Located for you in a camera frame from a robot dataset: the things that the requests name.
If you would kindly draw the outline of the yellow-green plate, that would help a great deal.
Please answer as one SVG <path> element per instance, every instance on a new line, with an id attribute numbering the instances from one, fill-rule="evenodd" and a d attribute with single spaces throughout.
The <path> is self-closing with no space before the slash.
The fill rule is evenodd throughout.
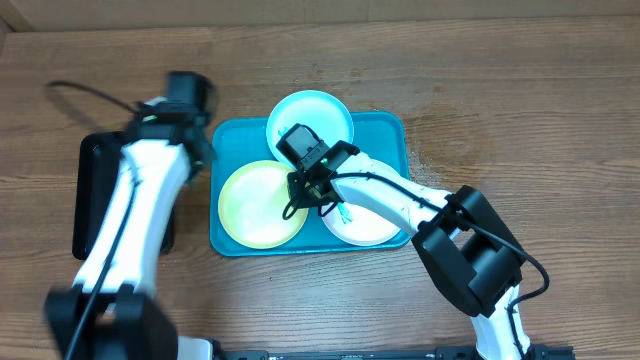
<path id="1" fill-rule="evenodd" d="M 260 160 L 237 169 L 226 180 L 218 199 L 223 229 L 235 242 L 257 250 L 278 247 L 302 229 L 308 211 L 290 204 L 287 175 L 291 168 Z"/>

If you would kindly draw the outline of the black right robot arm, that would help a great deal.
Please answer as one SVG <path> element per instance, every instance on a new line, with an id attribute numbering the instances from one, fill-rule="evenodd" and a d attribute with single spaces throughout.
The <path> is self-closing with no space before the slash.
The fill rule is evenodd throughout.
<path id="1" fill-rule="evenodd" d="M 521 267 L 529 255 L 478 190 L 450 194 L 384 169 L 356 146 L 340 141 L 282 140 L 278 150 L 294 164 L 288 176 L 290 218 L 299 208 L 331 209 L 339 203 L 370 210 L 399 227 L 439 292 L 470 316 L 476 354 L 483 359 L 546 359 L 549 351 L 525 334 L 521 302 L 547 290 L 520 294 Z"/>

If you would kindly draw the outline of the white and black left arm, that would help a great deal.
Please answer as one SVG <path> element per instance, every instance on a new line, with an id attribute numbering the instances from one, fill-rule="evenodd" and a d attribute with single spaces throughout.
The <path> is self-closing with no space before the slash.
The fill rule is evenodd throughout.
<path id="1" fill-rule="evenodd" d="M 125 130 L 109 205 L 67 291 L 45 313 L 65 359 L 213 359 L 216 345 L 178 334 L 155 303 L 156 267 L 183 185 L 211 161 L 203 101 L 156 98 Z"/>

